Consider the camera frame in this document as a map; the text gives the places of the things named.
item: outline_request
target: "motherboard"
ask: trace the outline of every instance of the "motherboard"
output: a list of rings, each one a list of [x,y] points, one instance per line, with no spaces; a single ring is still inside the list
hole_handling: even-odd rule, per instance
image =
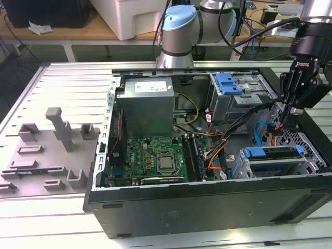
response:
[[[122,169],[113,168],[109,178],[127,179],[127,181],[132,181],[132,185],[140,185],[141,179],[153,177],[183,177],[184,182],[189,182],[192,171],[187,166],[188,164],[191,166],[192,160],[196,160],[196,158],[192,159],[188,155],[187,140],[180,136],[129,139],[124,167]],[[204,152],[208,149],[206,140],[203,136],[197,136],[195,143],[196,156],[200,157],[202,161]],[[203,174],[202,162],[199,167]]]

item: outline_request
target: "white storage box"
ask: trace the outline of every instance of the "white storage box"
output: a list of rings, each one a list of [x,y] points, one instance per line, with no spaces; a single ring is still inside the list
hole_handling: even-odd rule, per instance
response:
[[[90,0],[119,40],[155,31],[167,0]]]

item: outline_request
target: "black computer case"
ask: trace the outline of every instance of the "black computer case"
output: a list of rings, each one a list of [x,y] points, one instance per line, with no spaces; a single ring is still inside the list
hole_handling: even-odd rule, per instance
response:
[[[89,18],[89,0],[3,0],[14,27],[28,27],[29,21],[51,27],[81,28]]]

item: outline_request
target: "cpu socket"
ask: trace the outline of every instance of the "cpu socket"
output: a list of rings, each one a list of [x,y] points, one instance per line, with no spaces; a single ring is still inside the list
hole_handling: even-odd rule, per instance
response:
[[[175,172],[175,154],[174,152],[160,153],[157,157],[157,172],[162,175],[171,175]]]

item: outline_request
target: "crumpled paper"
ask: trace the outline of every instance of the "crumpled paper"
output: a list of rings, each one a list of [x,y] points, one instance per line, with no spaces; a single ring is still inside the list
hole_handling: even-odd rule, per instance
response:
[[[28,27],[33,33],[41,35],[42,33],[51,33],[53,29],[50,25],[40,26],[29,21],[30,26]]]

